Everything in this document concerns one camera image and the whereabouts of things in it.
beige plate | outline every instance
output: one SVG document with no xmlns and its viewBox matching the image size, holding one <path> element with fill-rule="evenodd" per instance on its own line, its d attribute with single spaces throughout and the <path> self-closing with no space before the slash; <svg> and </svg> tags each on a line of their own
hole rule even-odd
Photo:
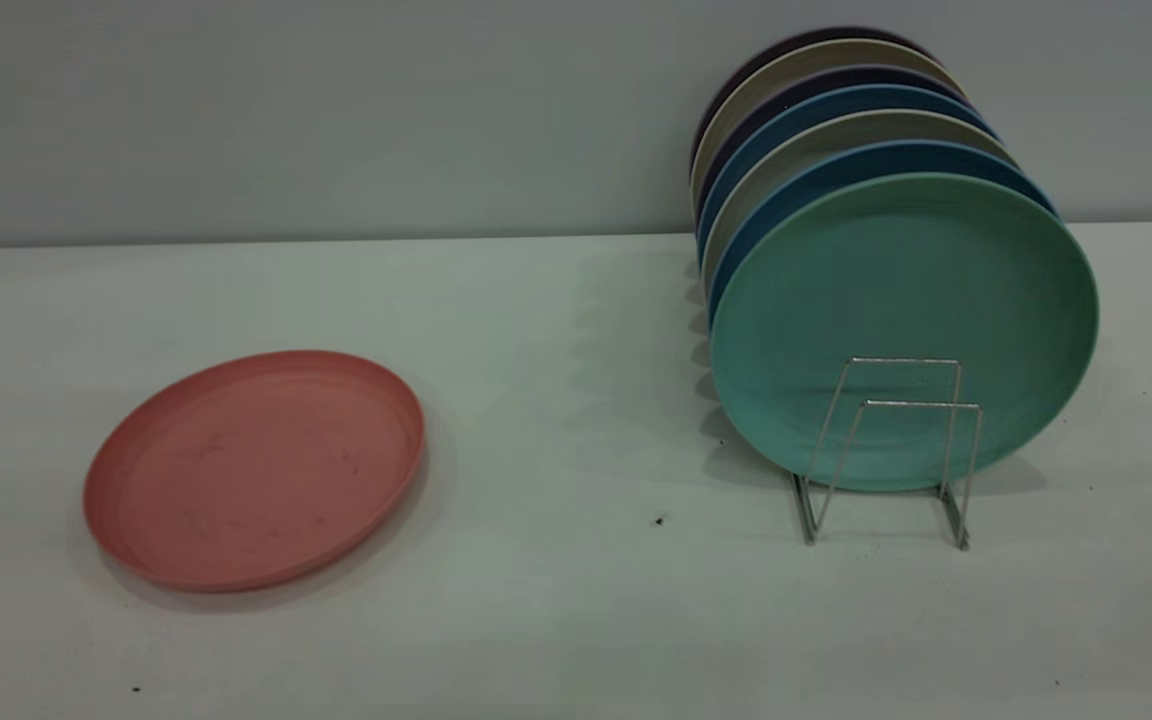
<svg viewBox="0 0 1152 720">
<path fill-rule="evenodd" d="M 1007 154 L 1001 143 L 964 123 L 926 109 L 867 109 L 843 118 L 829 120 L 814 128 L 782 142 L 776 150 L 765 156 L 727 196 L 705 241 L 705 255 L 700 264 L 700 288 L 708 298 L 708 287 L 714 282 L 718 262 L 732 243 L 733 234 L 740 229 L 760 202 L 782 183 L 812 165 L 863 145 L 888 141 L 946 141 L 988 152 L 1011 167 L 1016 161 Z"/>
<path fill-rule="evenodd" d="M 799 47 L 794 53 L 782 55 L 751 74 L 719 106 L 700 136 L 699 145 L 696 145 L 696 158 L 691 164 L 691 196 L 699 195 L 700 182 L 705 179 L 708 165 L 723 141 L 727 141 L 727 136 L 732 135 L 733 129 L 736 129 L 745 115 L 753 113 L 781 88 L 814 76 L 816 73 L 826 73 L 828 69 L 846 65 L 893 65 L 937 78 L 967 97 L 957 81 L 935 60 L 894 41 L 831 40 Z"/>
</svg>

stack of plates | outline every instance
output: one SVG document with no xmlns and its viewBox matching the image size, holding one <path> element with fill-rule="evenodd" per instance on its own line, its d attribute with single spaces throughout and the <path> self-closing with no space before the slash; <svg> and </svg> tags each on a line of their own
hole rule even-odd
<svg viewBox="0 0 1152 720">
<path fill-rule="evenodd" d="M 692 141 L 691 203 L 714 382 L 732 423 L 804 473 L 855 356 L 960 361 L 986 410 L 977 468 L 1060 414 L 1091 361 L 1078 243 L 963 88 L 905 38 L 827 28 L 733 74 Z M 865 397 L 950 400 L 946 366 L 855 366 L 818 468 Z M 840 487 L 941 479 L 945 410 L 874 410 Z M 972 416 L 955 433 L 970 437 Z M 952 475 L 967 470 L 956 442 Z"/>
</svg>

pink plate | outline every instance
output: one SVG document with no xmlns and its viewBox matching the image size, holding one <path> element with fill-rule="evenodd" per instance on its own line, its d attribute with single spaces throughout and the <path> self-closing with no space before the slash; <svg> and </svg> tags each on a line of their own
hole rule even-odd
<svg viewBox="0 0 1152 720">
<path fill-rule="evenodd" d="M 100 546 L 169 588 L 291 579 L 362 541 L 411 484 L 425 442 L 407 384 L 370 359 L 229 361 L 137 407 L 88 470 Z"/>
</svg>

plate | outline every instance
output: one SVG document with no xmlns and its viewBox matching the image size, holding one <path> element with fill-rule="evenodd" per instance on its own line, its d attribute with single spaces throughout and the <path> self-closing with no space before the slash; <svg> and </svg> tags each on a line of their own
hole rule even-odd
<svg viewBox="0 0 1152 720">
<path fill-rule="evenodd" d="M 342 556 L 396 509 L 425 423 L 407 384 L 351 355 L 215 365 L 137 407 L 96 454 L 88 528 L 168 588 L 238 591 Z"/>
<path fill-rule="evenodd" d="M 986 179 L 1038 202 L 1053 217 L 1056 210 L 1041 190 L 1014 165 L 978 149 L 941 141 L 879 142 L 833 156 L 782 183 L 745 218 L 732 234 L 732 242 L 714 264 L 708 288 L 708 318 L 713 319 L 723 290 L 740 264 L 768 232 L 795 211 L 841 187 L 900 173 L 956 173 Z"/>
<path fill-rule="evenodd" d="M 840 70 L 836 74 L 847 74 L 851 70 Z M 909 70 L 887 69 L 885 73 L 895 73 L 896 76 L 918 77 L 918 73 Z M 704 195 L 699 205 L 699 220 L 696 223 L 696 237 L 707 236 L 708 228 L 714 222 L 714 215 L 722 207 L 727 196 L 732 195 L 732 189 L 749 173 L 759 160 L 768 152 L 789 141 L 797 132 L 804 132 L 842 115 L 863 113 L 865 109 L 926 109 L 929 113 L 940 113 L 948 118 L 956 118 L 963 122 L 972 124 L 992 137 L 998 137 L 986 122 L 975 113 L 973 109 L 952 100 L 950 97 L 924 90 L 924 88 L 911 88 L 904 83 L 882 83 L 881 85 L 859 85 L 855 88 L 841 88 L 818 94 L 799 105 L 794 105 L 789 109 L 782 111 L 775 118 L 763 124 L 758 131 L 749 137 L 749 141 L 741 143 L 732 159 L 723 161 L 721 172 L 713 177 L 708 187 L 704 187 Z"/>
<path fill-rule="evenodd" d="M 704 200 L 708 189 L 713 185 L 718 173 L 726 167 L 727 160 L 732 159 L 732 154 L 735 154 L 742 143 L 749 141 L 750 136 L 753 136 L 760 128 L 771 123 L 774 118 L 794 108 L 799 103 L 812 100 L 813 97 L 826 94 L 826 92 L 838 91 L 840 88 L 881 85 L 882 83 L 886 83 L 886 85 L 923 88 L 923 90 L 946 97 L 947 100 L 957 101 L 960 106 L 968 108 L 964 97 L 957 94 L 950 86 L 945 85 L 945 83 L 937 78 L 925 76 L 923 73 L 904 68 L 890 68 L 887 65 L 849 65 L 846 68 L 817 73 L 812 77 L 801 79 L 788 88 L 783 88 L 783 90 L 773 94 L 766 103 L 759 105 L 758 109 L 755 109 L 753 113 L 745 115 L 740 124 L 735 129 L 732 129 L 732 135 L 728 135 L 727 141 L 723 141 L 722 145 L 718 147 L 713 162 L 708 165 L 708 172 L 705 173 L 703 179 L 699 179 L 699 182 L 691 183 L 692 213 L 699 213 L 702 200 Z M 861 109 L 879 108 L 859 108 L 852 111 Z M 975 115 L 971 109 L 968 113 L 969 115 Z"/>
<path fill-rule="evenodd" d="M 727 96 L 717 113 L 702 132 L 700 143 L 696 145 L 696 156 L 691 162 L 690 182 L 699 182 L 708 172 L 718 147 L 722 145 L 732 129 L 740 124 L 745 115 L 753 113 L 759 105 L 767 101 L 781 88 L 799 79 L 814 76 L 817 73 L 846 67 L 847 65 L 892 65 L 905 68 L 925 76 L 937 78 L 950 86 L 957 94 L 967 97 L 963 88 L 950 77 L 937 61 L 916 50 L 881 40 L 831 40 L 818 41 L 803 50 L 782 55 L 765 65 L 736 90 Z"/>
<path fill-rule="evenodd" d="M 963 120 L 924 109 L 867 109 L 828 120 L 799 132 L 768 152 L 745 174 L 732 195 L 719 206 L 708 233 L 698 233 L 696 242 L 704 247 L 700 259 L 700 288 L 708 296 L 710 287 L 732 234 L 745 218 L 782 183 L 819 161 L 854 147 L 887 141 L 957 142 L 988 152 L 1015 165 L 1001 142 Z"/>
<path fill-rule="evenodd" d="M 740 67 L 740 69 L 727 78 L 727 82 L 723 83 L 722 88 L 719 88 L 717 94 L 714 94 L 713 99 L 708 101 L 708 106 L 705 108 L 705 113 L 700 118 L 700 123 L 696 126 L 696 132 L 691 137 L 691 154 L 689 156 L 689 161 L 696 158 L 696 145 L 699 145 L 700 135 L 702 132 L 705 132 L 705 128 L 708 127 L 708 121 L 712 120 L 714 113 L 718 112 L 718 106 L 722 105 L 723 100 L 727 100 L 727 96 L 732 94 L 732 91 L 736 90 L 736 88 L 740 86 L 740 83 L 745 82 L 751 74 L 757 73 L 764 65 L 771 63 L 772 60 L 776 60 L 781 55 L 788 55 L 795 50 L 801 50 L 801 47 L 816 45 L 818 41 L 849 40 L 849 38 L 850 40 L 890 41 L 893 45 L 909 47 L 909 50 L 915 50 L 923 55 L 927 55 L 929 59 L 937 60 L 926 50 L 914 44 L 914 41 L 907 40 L 904 37 L 901 37 L 895 32 L 887 32 L 882 29 L 873 29 L 869 26 L 824 26 L 813 29 L 813 31 L 787 37 L 785 40 L 778 41 L 776 45 L 773 45 L 767 50 L 764 50 L 758 55 L 750 58 Z"/>
<path fill-rule="evenodd" d="M 986 411 L 980 469 L 1060 414 L 1087 370 L 1097 324 L 1092 270 L 1046 209 L 983 179 L 915 173 L 842 188 L 778 225 L 733 275 L 710 348 L 732 424 L 796 473 L 847 359 L 960 361 L 961 400 Z M 814 479 L 832 477 L 861 401 L 950 394 L 945 367 L 856 366 Z M 957 414 L 954 477 L 967 470 L 972 419 Z M 947 420 L 943 410 L 865 414 L 840 487 L 935 486 Z"/>
</svg>

blue plate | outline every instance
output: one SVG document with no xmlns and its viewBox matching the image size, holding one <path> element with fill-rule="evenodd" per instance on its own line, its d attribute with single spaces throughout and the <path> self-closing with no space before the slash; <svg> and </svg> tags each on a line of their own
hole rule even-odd
<svg viewBox="0 0 1152 720">
<path fill-rule="evenodd" d="M 740 264 L 767 236 L 772 228 L 786 218 L 804 209 L 839 188 L 870 179 L 895 176 L 905 173 L 954 173 L 960 176 L 984 179 L 1001 184 L 1037 202 L 1048 213 L 1060 219 L 1051 200 L 1038 187 L 1009 164 L 956 142 L 896 141 L 879 142 L 840 156 L 823 160 L 805 169 L 767 196 L 745 218 L 732 236 L 732 243 L 723 251 L 714 273 L 713 287 L 708 288 L 708 324 L 713 327 L 718 302 L 722 300 L 732 274 Z"/>
<path fill-rule="evenodd" d="M 702 258 L 704 256 L 705 242 L 707 242 L 710 229 L 713 229 L 714 218 L 718 218 L 718 210 L 722 209 L 723 202 L 732 195 L 732 190 L 735 190 L 745 173 L 749 173 L 750 168 L 753 168 L 768 152 L 776 150 L 781 143 L 799 135 L 799 132 L 808 131 L 820 123 L 852 113 L 863 113 L 867 109 L 932 111 L 932 113 L 963 120 L 963 122 L 979 128 L 980 131 L 988 132 L 991 137 L 998 137 L 980 119 L 980 115 L 963 103 L 953 100 L 945 94 L 923 90 L 923 88 L 884 83 L 884 85 L 842 88 L 842 90 L 812 97 L 812 99 L 782 111 L 780 115 L 770 120 L 759 131 L 753 132 L 749 141 L 741 143 L 740 147 L 733 152 L 732 159 L 723 164 L 721 172 L 710 184 L 707 196 L 699 209 L 699 222 L 696 223 L 698 256 Z"/>
<path fill-rule="evenodd" d="M 927 90 L 930 92 L 934 92 L 934 94 L 941 94 L 947 97 L 947 99 L 955 100 L 960 105 L 964 105 L 965 108 L 972 108 L 972 105 L 967 101 L 965 97 L 955 91 L 954 88 L 945 85 L 945 83 L 929 76 L 927 74 L 907 68 L 890 67 L 890 65 L 848 65 L 847 67 L 817 73 L 814 76 L 791 83 L 789 86 L 783 88 L 780 92 L 776 92 L 776 94 L 773 94 L 771 99 L 763 103 L 763 105 L 759 105 L 753 113 L 745 115 L 745 119 L 742 119 L 740 124 L 737 124 L 735 129 L 732 129 L 730 135 L 723 138 L 722 145 L 718 146 L 714 159 L 708 165 L 708 169 L 705 172 L 704 177 L 698 179 L 699 182 L 695 182 L 692 184 L 694 196 L 691 202 L 695 213 L 700 213 L 702 200 L 705 199 L 705 195 L 707 195 L 708 189 L 713 185 L 714 179 L 718 177 L 718 173 L 722 172 L 723 165 L 727 164 L 727 160 L 732 159 L 732 156 L 735 154 L 736 150 L 740 149 L 741 145 L 744 145 L 745 141 L 749 141 L 750 136 L 753 136 L 760 128 L 768 122 L 772 122 L 776 115 L 780 115 L 783 111 L 794 108 L 794 106 L 799 103 L 812 100 L 816 96 L 827 94 L 827 92 L 846 90 L 846 88 L 855 88 L 859 85 L 901 85 L 907 88 L 922 88 L 922 90 Z M 882 106 L 865 106 L 863 109 L 882 109 Z M 975 120 L 980 123 L 980 129 L 983 129 L 983 131 L 993 135 L 993 132 L 984 126 L 983 120 L 979 118 L 975 118 Z"/>
</svg>

